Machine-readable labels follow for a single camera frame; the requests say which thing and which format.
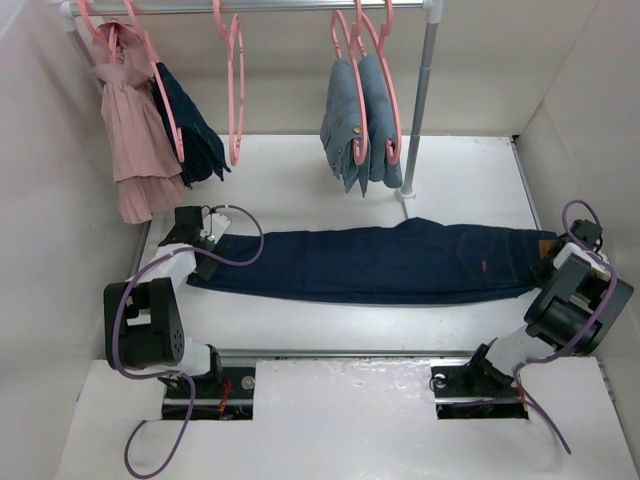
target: cable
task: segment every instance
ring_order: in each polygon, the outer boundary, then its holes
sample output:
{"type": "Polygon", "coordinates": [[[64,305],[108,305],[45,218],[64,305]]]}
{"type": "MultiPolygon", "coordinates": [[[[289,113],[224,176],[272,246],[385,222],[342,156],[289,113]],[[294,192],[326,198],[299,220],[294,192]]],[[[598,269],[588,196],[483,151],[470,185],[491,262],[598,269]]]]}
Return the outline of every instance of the cable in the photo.
{"type": "Polygon", "coordinates": [[[473,406],[480,406],[480,405],[491,405],[491,404],[495,404],[495,403],[502,403],[502,404],[505,404],[505,403],[524,403],[526,405],[529,405],[533,410],[538,412],[538,414],[540,414],[540,416],[542,416],[542,418],[547,423],[547,425],[549,425],[549,427],[556,434],[556,436],[560,440],[560,443],[562,443],[562,446],[564,447],[565,451],[569,455],[571,455],[571,447],[569,447],[569,443],[564,438],[564,435],[562,434],[562,432],[560,431],[558,426],[555,424],[555,422],[553,421],[551,416],[545,411],[544,408],[542,408],[542,406],[536,401],[536,399],[533,398],[533,396],[524,388],[524,385],[522,384],[522,379],[520,378],[520,374],[522,373],[522,369],[524,369],[524,367],[526,367],[527,365],[547,364],[547,363],[553,362],[554,360],[557,360],[560,357],[571,355],[574,352],[575,346],[580,342],[580,340],[582,340],[582,338],[584,338],[584,336],[587,334],[589,329],[598,320],[598,317],[602,314],[604,309],[607,307],[609,301],[613,297],[613,293],[615,292],[616,286],[618,284],[618,273],[616,272],[616,269],[613,268],[608,263],[606,263],[604,260],[602,260],[602,258],[600,258],[599,255],[597,255],[596,253],[591,251],[589,249],[589,247],[587,247],[571,231],[571,228],[569,227],[569,222],[567,220],[567,213],[569,212],[569,209],[573,205],[583,205],[589,211],[589,213],[593,217],[594,222],[596,223],[596,225],[598,225],[598,227],[601,226],[600,219],[598,218],[598,215],[596,214],[595,210],[591,207],[591,205],[589,205],[584,200],[572,200],[569,203],[567,203],[564,206],[564,208],[562,209],[562,226],[563,226],[567,236],[569,237],[569,239],[573,243],[575,243],[576,245],[580,246],[580,248],[582,248],[593,260],[595,260],[600,266],[602,266],[605,270],[607,270],[609,272],[609,274],[611,275],[611,280],[609,282],[609,286],[607,287],[607,291],[605,293],[604,298],[600,301],[600,304],[593,311],[593,313],[587,319],[587,321],[582,326],[582,328],[580,328],[580,330],[578,330],[578,332],[573,336],[573,338],[571,340],[569,340],[569,342],[567,342],[560,350],[558,350],[557,352],[555,352],[552,355],[550,355],[548,357],[545,357],[545,358],[537,358],[537,359],[536,358],[529,358],[529,359],[525,360],[524,362],[521,362],[521,363],[519,363],[518,365],[515,366],[515,368],[513,369],[513,379],[514,379],[514,381],[516,383],[517,388],[519,388],[520,391],[521,391],[521,395],[522,395],[521,398],[519,398],[517,400],[505,399],[505,398],[502,398],[502,399],[501,398],[494,398],[494,399],[491,399],[491,400],[479,400],[477,402],[464,402],[464,403],[455,403],[455,404],[453,404],[456,407],[458,407],[458,406],[459,407],[473,407],[473,406]]]}
{"type": "Polygon", "coordinates": [[[245,210],[242,207],[238,207],[236,205],[218,205],[216,207],[213,207],[212,209],[210,209],[211,211],[216,211],[218,209],[232,209],[232,210],[238,210],[242,213],[244,213],[245,215],[247,215],[251,221],[255,224],[255,226],[258,228],[258,232],[260,233],[260,245],[258,247],[258,251],[256,252],[256,254],[250,258],[249,260],[245,260],[242,262],[238,262],[238,261],[234,261],[234,260],[229,260],[226,258],[223,258],[219,255],[216,255],[215,253],[211,253],[207,250],[204,250],[202,248],[196,248],[196,247],[181,247],[178,248],[176,250],[174,250],[173,252],[164,255],[160,258],[157,258],[155,260],[153,260],[152,262],[150,262],[148,265],[144,266],[143,268],[140,269],[140,271],[138,273],[136,273],[133,278],[131,279],[131,281],[129,282],[129,284],[127,285],[127,287],[124,290],[124,293],[122,294],[122,298],[120,299],[120,304],[118,305],[118,310],[116,311],[116,318],[115,318],[115,322],[114,322],[114,326],[113,326],[113,337],[112,337],[112,355],[113,355],[113,363],[116,367],[116,370],[118,370],[118,372],[120,372],[120,374],[122,374],[124,377],[129,378],[131,380],[147,380],[147,379],[151,379],[151,378],[158,378],[161,376],[166,376],[166,375],[177,375],[179,377],[184,378],[187,383],[189,384],[189,390],[190,390],[190,394],[189,394],[189,406],[187,408],[187,414],[185,415],[185,419],[184,419],[184,423],[182,424],[182,428],[180,428],[180,432],[178,433],[178,436],[176,438],[175,443],[173,444],[173,447],[171,448],[171,451],[169,452],[169,455],[167,456],[166,460],[164,461],[164,463],[162,463],[162,465],[160,465],[160,467],[155,470],[152,473],[148,473],[148,474],[140,474],[138,472],[136,472],[133,467],[131,466],[131,463],[129,461],[129,448],[131,447],[131,442],[133,441],[133,437],[135,437],[136,433],[138,432],[138,430],[140,430],[140,428],[142,428],[142,426],[147,423],[146,420],[143,420],[142,422],[140,422],[140,424],[138,424],[138,426],[133,430],[133,432],[131,433],[131,436],[129,437],[129,439],[127,440],[127,444],[125,445],[124,448],[124,465],[127,469],[127,471],[129,472],[129,474],[134,477],[134,478],[138,478],[141,480],[145,480],[148,478],[153,478],[156,475],[158,475],[160,472],[162,472],[165,468],[167,468],[167,465],[169,465],[169,462],[171,462],[171,459],[173,458],[173,456],[176,453],[176,450],[178,449],[178,446],[180,445],[180,442],[182,441],[182,437],[184,436],[184,432],[187,429],[187,425],[189,423],[189,419],[191,418],[191,415],[193,413],[193,408],[194,408],[194,404],[195,404],[195,400],[196,400],[196,386],[195,383],[193,381],[193,379],[179,371],[179,370],[166,370],[163,372],[159,372],[159,373],[149,373],[149,374],[140,374],[140,375],[134,375],[130,372],[128,372],[127,370],[125,370],[124,366],[122,365],[122,360],[120,359],[120,350],[119,350],[119,340],[120,340],[120,328],[122,325],[122,319],[124,316],[124,310],[127,304],[127,300],[129,298],[129,296],[131,295],[131,292],[133,290],[133,288],[136,286],[136,284],[138,283],[138,281],[144,277],[144,275],[146,275],[149,271],[153,270],[154,268],[156,268],[158,265],[160,265],[162,262],[168,260],[169,258],[173,257],[174,255],[178,255],[180,253],[186,253],[186,252],[194,252],[194,253],[199,253],[201,255],[205,255],[207,257],[213,258],[214,260],[217,260],[220,263],[223,263],[225,265],[231,265],[234,267],[246,267],[248,265],[251,265],[252,263],[254,263],[256,260],[258,260],[258,258],[260,257],[260,255],[262,255],[262,250],[264,249],[264,232],[262,231],[262,227],[260,226],[260,223],[258,223],[258,220],[247,210],[245,210]]]}
{"type": "Polygon", "coordinates": [[[220,420],[224,416],[224,411],[227,409],[227,402],[229,401],[229,395],[231,395],[231,380],[227,380],[224,384],[224,396],[220,403],[218,404],[218,409],[220,410],[220,420]]]}

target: white panel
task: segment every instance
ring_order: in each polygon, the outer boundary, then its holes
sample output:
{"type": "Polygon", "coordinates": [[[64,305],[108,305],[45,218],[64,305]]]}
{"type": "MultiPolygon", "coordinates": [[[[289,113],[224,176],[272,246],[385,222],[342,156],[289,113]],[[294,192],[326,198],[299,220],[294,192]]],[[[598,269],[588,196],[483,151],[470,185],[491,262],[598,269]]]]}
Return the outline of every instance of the white panel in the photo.
{"type": "MultiPolygon", "coordinates": [[[[445,224],[535,228],[506,138],[423,137],[415,188],[417,214],[445,224]]],[[[394,226],[404,217],[393,190],[370,184],[363,199],[344,194],[317,136],[250,136],[225,182],[197,184],[186,204],[248,208],[265,231],[394,226]]],[[[230,212],[231,233],[255,234],[230,212]]],[[[145,263],[173,225],[153,221],[145,263]]],[[[192,287],[178,290],[186,333],[219,348],[475,350],[521,326],[535,293],[503,301],[434,308],[344,306],[248,297],[192,287]]]]}
{"type": "MultiPolygon", "coordinates": [[[[519,133],[596,3],[447,0],[424,131],[519,133]]],[[[319,130],[334,60],[330,16],[329,12],[242,14],[247,131],[319,130]]],[[[395,30],[386,44],[405,132],[411,128],[425,17],[416,9],[397,11],[395,30]]],[[[381,18],[379,12],[372,14],[376,24],[381,18]]],[[[214,128],[226,131],[226,53],[213,15],[142,20],[163,60],[204,116],[214,128]]]]}
{"type": "MultiPolygon", "coordinates": [[[[588,200],[605,227],[605,249],[622,278],[640,288],[640,4],[601,0],[518,141],[527,180],[547,227],[574,197],[588,200]]],[[[582,215],[579,209],[575,215],[582,215]]],[[[636,293],[598,353],[627,438],[640,461],[640,299],[636,293]]]]}
{"type": "MultiPolygon", "coordinates": [[[[595,360],[523,373],[571,456],[535,413],[530,421],[436,420],[428,367],[428,360],[261,362],[254,420],[192,422],[159,478],[637,478],[595,360]]],[[[136,424],[131,412],[159,418],[159,382],[132,388],[118,377],[104,362],[93,364],[57,480],[127,477],[122,449],[136,424]]],[[[145,425],[132,447],[134,467],[156,468],[179,426],[145,425]]]]}
{"type": "Polygon", "coordinates": [[[594,207],[621,239],[640,231],[639,18],[636,1],[600,2],[545,100],[594,207]]]}
{"type": "Polygon", "coordinates": [[[1,476],[42,480],[102,328],[102,289],[124,278],[137,229],[116,213],[100,99],[45,2],[4,31],[0,62],[1,476]]]}

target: jeans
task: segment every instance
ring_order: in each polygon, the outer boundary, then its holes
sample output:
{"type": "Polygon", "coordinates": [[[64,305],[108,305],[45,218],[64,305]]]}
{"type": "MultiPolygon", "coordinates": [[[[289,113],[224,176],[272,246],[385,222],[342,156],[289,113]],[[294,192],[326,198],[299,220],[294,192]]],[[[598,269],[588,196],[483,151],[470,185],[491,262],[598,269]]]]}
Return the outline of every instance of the jeans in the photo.
{"type": "MultiPolygon", "coordinates": [[[[371,305],[449,305],[517,297],[552,232],[413,218],[393,228],[274,232],[248,267],[220,265],[190,285],[273,298],[371,305]]],[[[225,235],[216,253],[254,255],[257,237],[225,235]]]]}

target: screw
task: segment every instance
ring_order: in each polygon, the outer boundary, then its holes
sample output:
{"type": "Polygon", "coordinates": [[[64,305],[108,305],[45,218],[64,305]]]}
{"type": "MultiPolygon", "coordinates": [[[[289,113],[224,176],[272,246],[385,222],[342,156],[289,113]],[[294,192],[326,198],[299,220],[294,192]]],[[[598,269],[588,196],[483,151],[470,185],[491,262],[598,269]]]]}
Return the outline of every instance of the screw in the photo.
{"type": "Polygon", "coordinates": [[[247,375],[242,379],[241,384],[242,388],[244,388],[245,390],[253,390],[253,387],[256,386],[256,379],[251,375],[247,375]]]}

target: metal rod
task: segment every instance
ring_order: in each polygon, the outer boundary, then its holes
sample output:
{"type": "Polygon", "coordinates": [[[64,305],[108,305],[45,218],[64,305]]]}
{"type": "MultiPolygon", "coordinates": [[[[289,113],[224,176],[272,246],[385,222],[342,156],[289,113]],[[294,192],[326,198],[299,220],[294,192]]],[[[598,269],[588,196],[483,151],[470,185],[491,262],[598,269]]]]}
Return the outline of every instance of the metal rod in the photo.
{"type": "Polygon", "coordinates": [[[285,359],[285,358],[449,358],[473,355],[467,350],[250,350],[234,348],[218,348],[223,359],[238,361],[244,359],[285,359]]]}
{"type": "Polygon", "coordinates": [[[427,102],[429,90],[429,78],[431,77],[431,62],[433,49],[436,45],[437,23],[427,23],[424,32],[424,45],[422,47],[422,60],[420,62],[420,74],[418,76],[418,88],[416,91],[416,103],[413,109],[413,122],[411,124],[411,139],[409,140],[409,153],[407,154],[407,169],[404,174],[404,183],[400,189],[403,196],[413,195],[413,177],[416,172],[416,160],[418,159],[418,147],[420,146],[420,132],[424,119],[424,107],[427,102]]]}
{"type": "MultiPolygon", "coordinates": [[[[422,8],[423,0],[394,0],[394,8],[422,8]]],[[[282,12],[306,10],[336,10],[353,8],[353,0],[222,0],[225,12],[282,12]]],[[[384,0],[363,0],[363,8],[383,8],[384,0]]],[[[176,15],[187,13],[211,13],[210,1],[192,1],[176,3],[136,2],[139,15],[176,15]]],[[[69,4],[68,12],[73,17],[80,16],[75,2],[69,4]]],[[[122,3],[92,3],[89,15],[110,16],[127,15],[122,3]]]]}

